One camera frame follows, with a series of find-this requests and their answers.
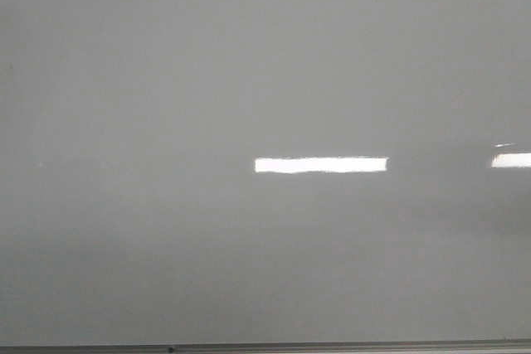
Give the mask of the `white whiteboard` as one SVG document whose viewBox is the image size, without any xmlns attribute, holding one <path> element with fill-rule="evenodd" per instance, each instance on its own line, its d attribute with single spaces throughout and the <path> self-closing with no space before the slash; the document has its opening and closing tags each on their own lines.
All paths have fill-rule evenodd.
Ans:
<svg viewBox="0 0 531 354">
<path fill-rule="evenodd" d="M 4 346 L 530 335 L 530 0 L 1 0 Z"/>
</svg>

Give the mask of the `grey aluminium whiteboard frame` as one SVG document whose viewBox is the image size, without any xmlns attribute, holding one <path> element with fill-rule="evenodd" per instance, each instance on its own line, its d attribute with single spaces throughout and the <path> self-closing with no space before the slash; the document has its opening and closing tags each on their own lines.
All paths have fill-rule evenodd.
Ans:
<svg viewBox="0 0 531 354">
<path fill-rule="evenodd" d="M 2 353 L 529 353 L 530 340 L 2 346 Z"/>
</svg>

